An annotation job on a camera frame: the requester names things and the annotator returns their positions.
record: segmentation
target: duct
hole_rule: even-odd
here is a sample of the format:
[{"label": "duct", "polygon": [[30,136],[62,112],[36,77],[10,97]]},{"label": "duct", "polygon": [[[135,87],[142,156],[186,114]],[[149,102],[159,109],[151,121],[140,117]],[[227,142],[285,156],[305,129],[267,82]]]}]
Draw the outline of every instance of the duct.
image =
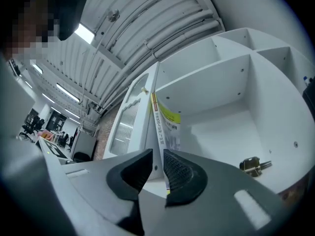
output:
[{"label": "duct", "polygon": [[123,93],[125,93],[127,90],[128,90],[128,88],[125,88],[120,94],[118,94],[118,95],[115,97],[115,99],[113,99],[110,103],[108,103],[104,109],[106,109],[106,108],[108,108],[110,105],[112,105],[112,104],[113,104],[117,99],[119,99],[119,97],[121,97],[121,96],[123,95]]},{"label": "duct", "polygon": [[128,85],[133,79],[134,77],[141,72],[144,68],[147,68],[148,64],[150,64],[151,62],[156,62],[158,57],[161,57],[165,52],[169,51],[170,49],[172,49],[173,47],[177,46],[178,44],[182,43],[183,41],[187,40],[188,38],[191,38],[203,31],[209,30],[209,29],[213,29],[215,27],[219,26],[219,22],[217,20],[211,21],[209,23],[206,23],[204,25],[201,25],[197,28],[194,28],[190,31],[185,32],[184,34],[180,35],[179,37],[175,38],[174,40],[172,40],[171,42],[167,43],[165,46],[163,46],[161,49],[159,49],[158,51],[156,51],[154,53],[154,55],[151,55],[148,59],[146,59],[143,63],[141,63],[123,82],[122,84],[111,94],[111,96],[108,98],[107,102],[110,102],[115,96],[116,94],[119,92],[119,90],[121,90],[122,88],[124,88],[126,85]]},{"label": "duct", "polygon": [[204,10],[201,12],[198,12],[190,17],[187,17],[183,20],[180,20],[179,22],[175,23],[171,27],[161,31],[158,33],[155,37],[152,38],[152,40],[149,40],[146,45],[142,45],[142,47],[139,49],[139,51],[130,59],[130,61],[126,64],[126,66],[119,72],[119,74],[115,77],[115,79],[110,83],[108,88],[105,90],[100,102],[99,106],[102,106],[103,103],[105,102],[105,99],[111,92],[111,90],[115,87],[117,82],[124,76],[124,74],[131,68],[133,67],[145,54],[148,52],[148,47],[150,46],[150,49],[153,48],[153,44],[159,44],[161,41],[166,39],[169,35],[172,33],[176,32],[177,30],[180,30],[183,28],[185,25],[190,24],[198,19],[206,18],[206,17],[211,17],[213,15],[213,12],[211,10]]}]

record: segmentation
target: black chair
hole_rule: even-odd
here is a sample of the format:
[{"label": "black chair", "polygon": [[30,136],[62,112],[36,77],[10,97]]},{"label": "black chair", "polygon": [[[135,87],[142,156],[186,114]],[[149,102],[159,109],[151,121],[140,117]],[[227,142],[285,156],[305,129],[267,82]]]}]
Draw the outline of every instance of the black chair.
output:
[{"label": "black chair", "polygon": [[82,152],[76,152],[73,156],[73,161],[76,163],[90,162],[91,158]]},{"label": "black chair", "polygon": [[38,116],[35,116],[30,125],[23,125],[22,128],[24,128],[24,133],[21,132],[19,135],[24,135],[26,138],[29,138],[32,141],[32,139],[28,136],[28,134],[35,135],[34,127],[39,122],[39,119],[40,118]]},{"label": "black chair", "polygon": [[69,135],[66,134],[64,137],[58,139],[58,145],[61,147],[65,147],[65,143],[67,142],[68,137],[69,137]]},{"label": "black chair", "polygon": [[44,119],[41,119],[41,120],[35,125],[34,130],[37,131],[37,132],[40,131],[41,128],[42,128],[42,126],[44,125],[44,123],[45,123]]},{"label": "black chair", "polygon": [[71,137],[70,137],[70,142],[69,142],[69,148],[67,148],[67,150],[71,150],[72,145],[73,145],[73,141],[74,141],[74,137],[71,136]]}]

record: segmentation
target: cabinet door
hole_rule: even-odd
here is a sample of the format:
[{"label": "cabinet door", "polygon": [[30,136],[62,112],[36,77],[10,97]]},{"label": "cabinet door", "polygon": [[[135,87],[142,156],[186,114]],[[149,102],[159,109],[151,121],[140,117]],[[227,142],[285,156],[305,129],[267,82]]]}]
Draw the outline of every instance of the cabinet door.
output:
[{"label": "cabinet door", "polygon": [[152,109],[150,95],[155,88],[157,72],[158,62],[130,85],[114,121],[103,158],[147,148],[146,140]]}]

